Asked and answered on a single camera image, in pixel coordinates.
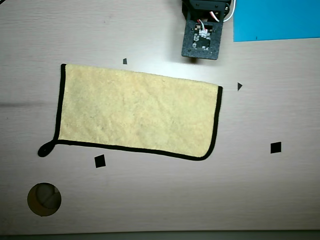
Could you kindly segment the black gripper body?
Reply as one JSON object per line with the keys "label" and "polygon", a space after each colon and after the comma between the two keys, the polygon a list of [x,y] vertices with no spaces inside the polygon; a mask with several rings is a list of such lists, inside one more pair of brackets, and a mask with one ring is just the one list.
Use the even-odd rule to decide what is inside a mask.
{"label": "black gripper body", "polygon": [[183,0],[182,14],[193,21],[221,22],[229,15],[230,0]]}

